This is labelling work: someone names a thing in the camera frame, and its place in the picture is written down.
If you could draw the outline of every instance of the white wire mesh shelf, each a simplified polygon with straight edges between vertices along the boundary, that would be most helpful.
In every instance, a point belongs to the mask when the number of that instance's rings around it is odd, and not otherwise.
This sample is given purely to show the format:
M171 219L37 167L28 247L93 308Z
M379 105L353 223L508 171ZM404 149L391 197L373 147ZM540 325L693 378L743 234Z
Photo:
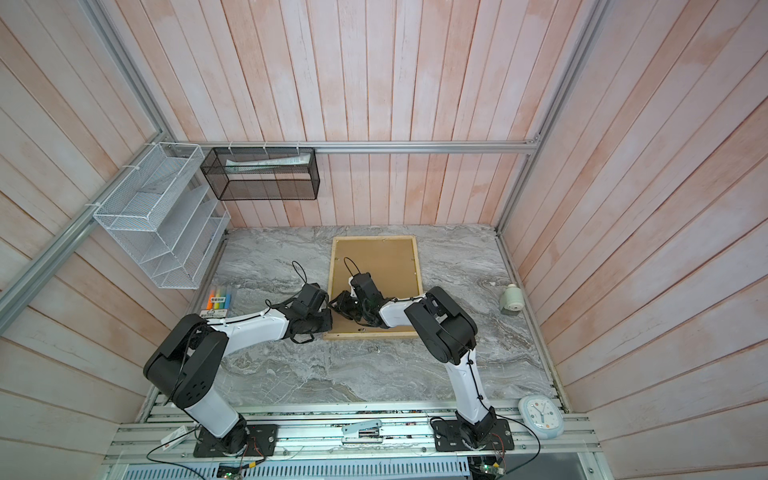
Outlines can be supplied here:
M225 212L223 217L208 217L184 265L156 276L152 279L155 284L161 288L198 288L229 222L229 212Z
M108 230L156 231L202 163L200 145L155 145L94 218Z
M156 145L94 215L161 288L198 288L230 220L226 207L214 216L207 185L187 188L202 158L197 145Z

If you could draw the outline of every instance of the black cable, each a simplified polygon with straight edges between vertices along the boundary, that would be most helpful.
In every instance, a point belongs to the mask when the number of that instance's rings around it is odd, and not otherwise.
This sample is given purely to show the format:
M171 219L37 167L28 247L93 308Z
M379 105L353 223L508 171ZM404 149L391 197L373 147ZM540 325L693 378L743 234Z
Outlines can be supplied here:
M444 436L444 437L447 437L447 436L448 436L448 434L447 434L447 433L444 433L444 432L443 432L443 433L440 433L440 432L438 432L438 430L435 428L435 425L433 424L433 422L434 422L435 420L441 420L443 423L445 423L445 426L447 427L447 426L448 426L448 420L446 420L446 419L444 419L444 418L442 418L442 417L440 417L440 416L433 416L433 417L430 417L429 415L427 415L427 417L429 418L429 426L430 426L430 427L432 427L432 431L433 431L434 433L436 433L437 435L442 435L442 436Z
M384 304L387 304L389 302L392 303L398 303L398 302L411 302L413 300L421 300L422 296L412 296L411 298L395 298L394 296L391 296L390 298L386 299L386 302Z
M480 400L480 405L482 405L482 406L483 406L483 408L484 408L484 409L486 409L486 410L488 410L488 413L490 413L490 412L491 412L491 410L490 410L490 409L489 409L487 406L485 406L485 404L484 404L484 403L483 403L483 401L482 401L482 400L483 400L483 396L482 396L482 395L480 395L480 388L478 387L478 382L477 382L477 380L475 379L475 372L473 372L473 371L472 371L472 365L474 365L474 364L475 364L475 363L474 363L473 361L471 361L469 358L467 358L467 365L469 365L469 372L472 374L472 382L475 384L475 391L476 391L476 392L477 392L477 394L478 394L478 400ZM537 435L534 433L534 431L533 431L533 430L531 430L531 429L528 427L528 425L524 424L523 422L518 422L518 421L517 421L517 420L515 420L515 419L511 419L511 418L509 418L509 417L505 417L505 416L503 416L503 415L499 415L498 413L495 413L495 415L496 415L497 417L500 417L500 418L504 419L504 420L509 420L509 421L511 421L511 422L515 422L515 423L517 423L517 424L519 424L519 425L523 425L523 426L524 426L524 427L525 427L525 428L526 428L526 429L527 429L527 430L528 430L528 431L531 433L531 435L533 435L533 437L536 439L536 442L538 443L538 450L536 450L536 455L533 455L533 457L531 457L531 458L530 458L528 461L526 461L526 462L523 462L522 464L520 464L520 465L518 465L518 466L514 467L512 470L508 470L508 471L506 471L506 472L505 472L505 475L506 475L506 474L509 474L509 473L512 473L512 472L514 472L515 470L519 470L520 468L523 468L523 467L525 467L527 464L529 464L529 463L533 462L533 461L536 459L536 457L538 457L538 454L539 454L539 453L541 453L541 440L539 440L539 439L538 439L538 436L537 436Z
M278 306L284 306L288 302L291 302L291 301L293 301L295 299L296 299L296 295L293 295L293 296L289 297L288 299L286 299L286 300L284 300L284 301L282 301L280 303L272 303L269 299L265 299L264 300L264 304L266 305L267 308L266 308L266 311L264 311L264 312L254 313L253 315L251 315L251 316L249 316L247 318L239 319L239 320L234 320L233 322L207 323L207 325L208 326L227 326L227 325L232 325L233 323L247 322L248 320L253 320L253 319L258 318L260 316L265 316L266 314L268 314L270 312L270 310L275 309Z
M183 437L185 437L185 436L187 436L187 435L191 434L192 432L196 432L198 428L200 428L200 426L199 426L199 425L198 425L198 426L196 426L194 429L190 430L189 432L187 432L187 433L185 433L185 434L183 434L183 435L179 435L178 437L176 437L176 438L175 438L175 439L173 439L173 440L170 440L170 441L169 441L169 442L167 442L167 443L175 442L175 441L177 441L178 439L182 439ZM202 476L200 473L198 473L198 472L197 472L197 470L194 470L194 469L192 469L192 468L190 468L190 467L187 467L186 465L182 465L182 464L180 464L180 463L166 462L166 461L164 461L164 460L155 460L154 458L149 458L149 455L153 454L153 453L154 453L156 450L158 450L158 449L161 449L161 448L163 447L163 445L166 445L166 443L162 443L162 444L158 445L157 447L155 447L155 448L151 449L151 450L150 450L150 451L147 453L147 460L149 460L150 462L155 462L155 463L164 463L165 465L173 465L174 467L181 467L181 468L186 468L187 470L189 470L190 472L194 473L195 475L197 475L198 477L202 478L203 480L207 480L207 479L206 479L205 477L203 477L203 476Z
M181 385L181 371L184 370L184 363L187 362L187 351L190 349L190 342L192 341L192 336L199 330L200 327L206 324L207 322L204 320L202 322L197 322L194 325L192 325L192 330L190 331L190 335L187 337L187 344L184 347L184 351L181 353L181 366L179 367L179 373L176 374L174 389L170 391L170 395L165 400L165 404L168 404L168 402L170 402L173 399L174 395L176 394L176 390L179 388L179 385Z
M352 269L351 269L351 268L349 268L349 265L347 265L347 264L346 264L346 261L347 261L347 260L349 260L350 262L352 262L352 265L354 265L354 266L355 266L355 268L357 269L357 273L361 273L361 271L360 271L360 267L359 267L359 266L357 266L357 263L355 263L355 260L352 260L352 259L351 259L351 258L349 258L349 257L344 257L344 266L346 267L346 271L348 271L348 272L349 272L349 275L350 275L350 276L355 276L356 274L355 274L355 273L352 273Z
M301 280L303 280L303 281L304 281L304 283L306 283L306 271L304 271L304 267L303 267L303 266L301 266L301 263L299 263L299 262L297 262L297 261L295 261L295 260L294 260L294 261L293 261L293 262L291 262L290 264L293 266L293 271L295 271L295 272L296 272L296 275L298 275L298 276L299 276L299 278L300 278ZM303 275L302 275L301 273L299 273L299 270L296 268L296 265L298 265L298 266L299 266L299 268L301 269L302 273L304 273Z

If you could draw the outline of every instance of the gray marble surface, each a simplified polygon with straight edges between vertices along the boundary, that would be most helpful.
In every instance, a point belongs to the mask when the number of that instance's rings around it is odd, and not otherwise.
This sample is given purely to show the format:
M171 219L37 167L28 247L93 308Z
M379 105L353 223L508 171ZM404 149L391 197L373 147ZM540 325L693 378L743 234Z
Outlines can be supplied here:
M237 229L214 283L237 288L232 315L262 310L297 292L296 260L327 288L333 238L416 235L424 290L442 286L478 325L478 368L492 399L554 395L522 315L500 313L509 277L482 225ZM261 343L222 361L216 385L233 405L452 400L445 366L419 339Z

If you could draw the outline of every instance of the cable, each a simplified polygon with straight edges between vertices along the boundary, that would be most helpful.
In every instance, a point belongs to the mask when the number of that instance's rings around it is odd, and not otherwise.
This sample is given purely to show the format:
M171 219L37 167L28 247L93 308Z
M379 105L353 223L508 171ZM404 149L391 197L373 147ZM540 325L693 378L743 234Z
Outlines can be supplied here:
M179 367L179 373L176 374L174 389L170 391L170 395L165 400L165 405L167 405L168 402L170 402L173 399L174 395L176 394L176 390L179 388L179 385L181 385L181 371L184 370L184 363L187 362L187 351L190 349L190 342L192 341L192 336L199 330L201 326L205 324L207 324L207 322L202 321L192 325L192 330L190 330L190 335L187 337L187 344L184 347L184 351L181 352L181 366Z
M264 456L264 454L261 452L261 450L259 450L259 446L256 444L256 439L255 438L253 439L253 447L256 449L256 453L258 453L259 457L261 457L261 458L258 459L258 460L254 460L253 462L248 463L245 466L243 466L243 459L241 458L240 459L240 468L238 469L239 472L242 472L243 470L247 470L249 468L253 468L253 467L257 466L257 465L260 465L260 464L266 462L266 456ZM246 442L245 452L247 452L247 451L248 451L248 443Z
M248 320L253 320L253 319L258 318L260 316L265 316L266 314L268 314L270 312L270 310L273 310L273 309L277 308L278 306L284 306L288 302L291 302L291 301L293 301L295 299L296 299L296 295L290 296L289 298L287 298L286 300L284 300L284 301L282 301L280 303L272 303L269 299L265 299L264 300L264 304L266 305L267 308L263 312L254 313L252 316L249 316L248 318L234 320L233 322L207 323L206 325L208 325L208 326L227 326L227 325L232 325L234 323L247 322Z
M298 276L299 276L299 278L300 278L301 280L304 280L304 283L306 283L306 271L304 271L304 267L303 267L303 266L301 266L301 263L299 263L299 262L297 262L297 261L295 261L295 260L294 260L294 261L293 261L293 262L291 262L290 264L293 266L293 271L295 271L295 272L296 272L296 275L298 275ZM301 269L302 273L304 273L303 275L302 275L301 273L299 273L299 270L296 268L296 265L298 265L298 266L299 266L299 268Z
M484 404L484 403L483 403L483 401L482 401L482 400L483 400L483 396L482 396L482 395L480 395L480 388L478 387L478 382L477 382L477 379L475 378L475 372L472 370L472 365L474 365L474 362L473 362L473 361L471 361L469 358L467 358L467 365L469 365L469 372L472 374L472 382L475 384L475 391L476 391L476 392L477 392L477 394L478 394L478 400L480 400L480 405L482 405L482 406L483 406L483 408L484 408L484 409L486 409L486 410L488 410L488 413L490 413L490 412L491 412L491 410L490 410L490 409L489 409L487 406L485 406L485 404ZM509 470L508 472L505 472L505 474L509 474L509 473L512 473L512 472L514 472L515 470L519 470L520 468L523 468L523 467L525 467L527 464L529 464L529 463L533 462L533 461L536 459L536 457L538 457L538 454L539 454L539 453L541 453L541 440L539 440L539 439L538 439L538 436L537 436L537 435L534 433L534 431L533 431L533 430L531 430L531 429L530 429L530 428L529 428L529 427L528 427L526 424L524 424L523 422L518 422L518 421L517 421L517 420L515 420L515 419L510 419L509 417L505 417L505 416L503 416L503 415L499 415L498 413L495 413L495 415L496 415L497 417L499 417L499 418L502 418L502 419L504 419L504 420L509 420L509 421L511 421L511 422L515 422L515 423L517 423L517 424L519 424L519 425L523 425L523 426L525 427L525 429L526 429L526 430L528 430L528 431L531 433L531 435L533 435L533 437L536 439L536 442L538 443L538 450L536 450L536 455L533 455L533 457L531 457L531 458L530 458L528 461L526 461L526 462L523 462L522 464L520 464L520 465L518 465L518 466L514 467L512 470Z
M445 433L441 433L441 432L438 432L438 430L435 428L435 425L432 423L432 422L434 422L435 420L441 420L443 423L445 423L445 426L448 426L448 421L447 421L447 420L445 420L444 418L442 418L442 417L439 417L439 416L433 416L433 417L431 417L431 416L427 415L427 418L429 419L429 426L430 426L430 427L432 427L432 431L433 431L435 434L437 434L437 435L442 435L442 436L444 436L444 437L447 437L447 436L448 436L448 435L447 435L447 434L445 434Z
M181 439L181 438L183 438L183 437L185 437L185 436L187 436L187 435L191 434L192 432L196 432L198 428L200 428L200 426L199 426L199 425L198 425L198 426L196 426L194 429L190 430L189 432L187 432L187 433L185 433L185 434L183 434L183 435L179 435L178 437L176 437L176 438L175 438L175 439L173 439L173 440L170 440L168 443L171 443L171 442L175 442L175 441L177 441L178 439ZM155 448L151 449L151 450L150 450L150 451L147 453L147 460L149 460L150 462L155 462L155 463L164 463L165 465L173 465L174 467L181 467L181 468L186 468L187 470L189 470L190 472L194 473L195 475L197 475L198 477L202 478L203 480L207 480L207 479L206 479L205 477L203 477L203 476L202 476L200 473L198 473L198 472L197 472L197 470L194 470L194 469L192 469L192 468L190 468L190 467L187 467L186 465L182 465L182 464L180 464L180 463L166 462L166 461L164 461L164 460L155 460L154 458L149 458L149 455L153 454L153 453L154 453L156 450L158 450L158 449L161 449L161 448L163 447L163 445L167 445L167 443L163 443L163 444L160 444L160 445L158 445L157 447L155 447Z
M504 454L507 452L507 449L504 448L504 439L502 437L498 436L498 434L496 434L496 433L494 433L493 436L496 437L500 441L500 443L502 444L502 463L504 464L504 470L506 472L506 470L507 470L507 459L504 458Z
M354 265L354 266L355 266L355 268L357 269L357 273L361 273L361 272L360 272L360 267L358 267L358 266L357 266L357 263L355 263L355 260L352 260L352 259L351 259L351 258L349 258L349 257L344 257L344 266L346 267L346 271L348 271L348 272L349 272L349 275L350 275L350 276L355 276L355 274L354 274L354 273L352 273L352 269L350 269L350 268L349 268L349 265L347 265L347 264L346 264L346 261L347 261L347 260L349 260L350 262L352 262L352 265Z
M243 460L245 459L245 452L248 451L248 442L245 443L245 448L243 449L243 456L240 457L240 466L237 467L238 471L241 471L243 469Z
M411 298L395 298L394 296L391 296L390 298L386 299L385 303L411 302L413 300L421 300L423 298L423 296L412 296Z

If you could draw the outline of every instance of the wooden wall panel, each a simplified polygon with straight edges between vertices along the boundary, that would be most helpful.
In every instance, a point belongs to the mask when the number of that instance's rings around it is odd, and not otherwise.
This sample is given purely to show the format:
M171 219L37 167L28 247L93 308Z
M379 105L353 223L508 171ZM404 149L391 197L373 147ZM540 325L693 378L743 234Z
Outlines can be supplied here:
M215 57L204 40L196 54ZM0 5L0 84L4 289L156 129L79 2ZM36 475L90 478L117 424L135 419L141 368L184 295L155 287L103 230L87 239L0 339L4 475L45 458Z
M766 22L615 4L503 232L616 478L765 476Z
M541 127L594 0L105 5L180 139L517 141ZM332 155L318 200L230 207L240 227L496 224L517 160Z

